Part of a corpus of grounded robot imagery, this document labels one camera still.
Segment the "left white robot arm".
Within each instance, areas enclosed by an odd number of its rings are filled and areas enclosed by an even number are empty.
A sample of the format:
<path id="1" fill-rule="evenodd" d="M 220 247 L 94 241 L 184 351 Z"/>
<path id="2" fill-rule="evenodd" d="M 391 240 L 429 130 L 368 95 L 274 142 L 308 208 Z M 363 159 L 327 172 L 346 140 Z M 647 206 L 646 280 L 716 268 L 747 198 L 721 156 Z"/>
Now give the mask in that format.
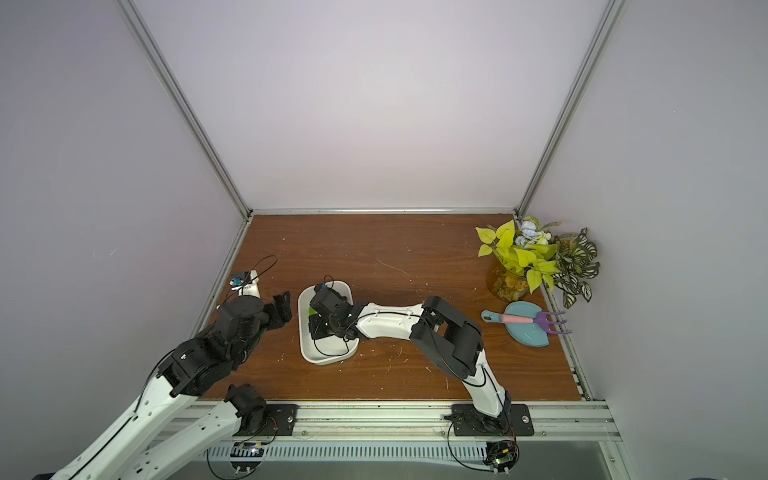
<path id="1" fill-rule="evenodd" d="M 224 439 L 272 434 L 266 401 L 243 384 L 230 386 L 192 425 L 155 441 L 179 412 L 244 364 L 266 332 L 292 317 L 289 292 L 270 303 L 242 294 L 221 305 L 217 320 L 159 361 L 135 402 L 52 478 L 166 479 Z"/>

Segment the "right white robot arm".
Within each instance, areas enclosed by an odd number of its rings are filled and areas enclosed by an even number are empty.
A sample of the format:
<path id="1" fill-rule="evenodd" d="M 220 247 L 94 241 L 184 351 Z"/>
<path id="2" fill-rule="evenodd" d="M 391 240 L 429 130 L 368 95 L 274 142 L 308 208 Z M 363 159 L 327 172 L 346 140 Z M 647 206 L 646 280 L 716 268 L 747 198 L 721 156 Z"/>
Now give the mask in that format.
<path id="1" fill-rule="evenodd" d="M 352 303 L 329 283 L 310 291 L 305 319 L 320 358 L 348 355 L 355 341 L 407 340 L 465 386 L 480 415 L 499 422 L 508 418 L 509 396 L 492 373 L 480 326 L 446 300 L 431 296 L 417 305 L 392 307 Z"/>

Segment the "white oval storage box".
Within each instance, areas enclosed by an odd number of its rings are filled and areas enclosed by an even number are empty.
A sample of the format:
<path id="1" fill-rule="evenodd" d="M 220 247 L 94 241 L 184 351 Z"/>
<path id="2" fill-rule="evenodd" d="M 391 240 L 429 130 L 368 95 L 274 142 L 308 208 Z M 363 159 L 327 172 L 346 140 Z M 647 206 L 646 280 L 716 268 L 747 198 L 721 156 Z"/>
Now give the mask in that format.
<path id="1" fill-rule="evenodd" d="M 355 355 L 360 341 L 343 340 L 331 335 L 323 339 L 313 339 L 310 331 L 310 305 L 313 298 L 314 286 L 307 287 L 297 300 L 299 342 L 302 357 L 309 363 L 324 366 L 347 360 Z"/>

